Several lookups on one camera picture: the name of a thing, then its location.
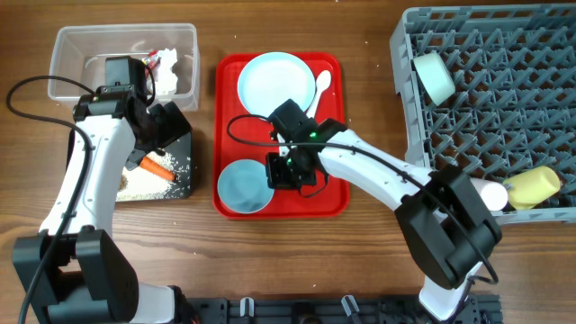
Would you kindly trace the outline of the light blue bowl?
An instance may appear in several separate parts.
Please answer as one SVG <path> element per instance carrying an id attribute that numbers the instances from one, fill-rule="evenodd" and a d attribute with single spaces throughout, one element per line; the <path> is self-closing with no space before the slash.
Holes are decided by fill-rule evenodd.
<path id="1" fill-rule="evenodd" d="M 240 159 L 221 171 L 217 194 L 227 209 L 250 214 L 263 210 L 272 201 L 275 190 L 268 185 L 266 167 L 262 163 Z"/>

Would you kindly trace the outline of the white plastic spoon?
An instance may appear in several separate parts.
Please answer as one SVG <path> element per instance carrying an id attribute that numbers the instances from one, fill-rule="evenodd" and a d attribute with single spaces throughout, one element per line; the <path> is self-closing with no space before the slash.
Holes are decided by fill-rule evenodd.
<path id="1" fill-rule="evenodd" d="M 329 88 L 331 84 L 331 73 L 329 70 L 323 70 L 316 79 L 316 92 L 313 97 L 313 100 L 306 111 L 306 115 L 308 118 L 315 118 L 316 111 L 318 109 L 321 95 L 325 90 Z"/>

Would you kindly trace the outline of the orange carrot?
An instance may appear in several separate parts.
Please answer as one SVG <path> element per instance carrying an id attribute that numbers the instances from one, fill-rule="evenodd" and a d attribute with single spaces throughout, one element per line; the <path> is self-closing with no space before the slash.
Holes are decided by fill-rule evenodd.
<path id="1" fill-rule="evenodd" d="M 176 180 L 176 175 L 174 173 L 165 169 L 149 157 L 144 157 L 140 161 L 139 166 L 149 171 L 151 174 L 167 180 L 168 182 L 174 182 Z"/>

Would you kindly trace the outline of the yellow plastic cup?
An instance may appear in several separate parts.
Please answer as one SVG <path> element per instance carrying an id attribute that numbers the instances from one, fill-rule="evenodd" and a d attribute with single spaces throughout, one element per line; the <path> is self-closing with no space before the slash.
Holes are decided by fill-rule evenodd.
<path id="1" fill-rule="evenodd" d="M 516 210 L 532 209 L 557 194 L 562 187 L 559 176 L 548 166 L 514 175 L 503 184 L 508 190 L 508 202 Z"/>

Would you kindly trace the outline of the red snack wrapper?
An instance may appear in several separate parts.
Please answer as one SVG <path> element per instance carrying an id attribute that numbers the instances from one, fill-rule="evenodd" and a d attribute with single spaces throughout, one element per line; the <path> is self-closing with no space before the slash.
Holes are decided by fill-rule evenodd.
<path id="1" fill-rule="evenodd" d="M 160 63 L 160 56 L 158 51 L 152 50 L 145 58 L 142 59 L 142 62 L 151 70 L 154 70 Z"/>

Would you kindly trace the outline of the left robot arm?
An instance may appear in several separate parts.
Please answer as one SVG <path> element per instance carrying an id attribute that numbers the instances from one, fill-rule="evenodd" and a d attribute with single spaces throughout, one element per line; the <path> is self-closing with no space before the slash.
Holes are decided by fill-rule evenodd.
<path id="1" fill-rule="evenodd" d="M 74 107 L 55 204 L 36 235 L 14 243 L 21 311 L 41 323 L 196 323 L 181 289 L 140 282 L 112 238 L 123 169 L 171 145 L 189 158 L 191 125 L 175 103 L 156 102 L 142 61 L 108 58 L 105 72 Z"/>

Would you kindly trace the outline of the green bowl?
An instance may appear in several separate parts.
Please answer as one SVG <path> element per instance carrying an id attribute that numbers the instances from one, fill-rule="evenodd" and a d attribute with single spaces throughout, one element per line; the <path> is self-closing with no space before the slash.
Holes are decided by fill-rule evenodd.
<path id="1" fill-rule="evenodd" d="M 424 89 L 436 106 L 455 93 L 455 83 L 438 53 L 416 57 L 413 63 Z"/>

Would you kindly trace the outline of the white rice pile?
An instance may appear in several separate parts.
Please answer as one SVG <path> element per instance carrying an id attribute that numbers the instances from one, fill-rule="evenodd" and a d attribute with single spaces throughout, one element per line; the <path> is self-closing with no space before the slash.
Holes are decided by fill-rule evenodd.
<path id="1" fill-rule="evenodd" d="M 147 155 L 165 169 L 175 174 L 175 181 L 168 182 L 140 166 L 133 170 L 124 168 L 122 176 L 127 178 L 126 188 L 117 193 L 116 202 L 185 199 L 192 192 L 191 158 L 166 152 L 160 156 L 155 152 Z"/>

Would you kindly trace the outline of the large light blue plate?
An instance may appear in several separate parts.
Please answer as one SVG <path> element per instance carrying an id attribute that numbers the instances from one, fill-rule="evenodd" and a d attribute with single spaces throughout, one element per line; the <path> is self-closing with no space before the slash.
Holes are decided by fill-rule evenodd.
<path id="1" fill-rule="evenodd" d="M 238 77 L 238 99 L 251 114 L 268 117 L 278 106 L 293 100 L 303 111 L 316 92 L 311 68 L 286 52 L 267 52 L 251 59 Z"/>

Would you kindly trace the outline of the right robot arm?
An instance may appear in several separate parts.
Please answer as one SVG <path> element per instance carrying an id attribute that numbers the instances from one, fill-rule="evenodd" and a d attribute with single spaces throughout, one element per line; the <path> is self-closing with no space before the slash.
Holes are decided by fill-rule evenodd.
<path id="1" fill-rule="evenodd" d="M 268 157 L 272 186 L 313 185 L 315 172 L 355 185 L 392 210 L 409 252 L 425 276 L 418 295 L 437 320 L 463 306 L 480 266 L 500 243 L 500 225 L 459 167 L 433 171 L 363 141 L 344 123 L 316 122 L 288 100 L 267 121 L 286 157 Z"/>

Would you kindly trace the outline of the brown round cookie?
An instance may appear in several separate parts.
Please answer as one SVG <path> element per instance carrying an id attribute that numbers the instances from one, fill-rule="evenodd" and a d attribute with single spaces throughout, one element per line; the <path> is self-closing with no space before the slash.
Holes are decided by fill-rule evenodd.
<path id="1" fill-rule="evenodd" d="M 120 187 L 119 187 L 119 192 L 123 191 L 127 186 L 127 178 L 125 175 L 121 176 L 121 181 L 120 181 Z"/>

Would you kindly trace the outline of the pink plastic cup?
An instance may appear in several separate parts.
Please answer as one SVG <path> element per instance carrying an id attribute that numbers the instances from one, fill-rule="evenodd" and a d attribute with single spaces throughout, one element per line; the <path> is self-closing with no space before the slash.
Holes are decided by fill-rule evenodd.
<path id="1" fill-rule="evenodd" d="M 471 182 L 491 212 L 501 211 L 508 204 L 509 194 L 503 184 L 479 178 L 471 178 Z"/>

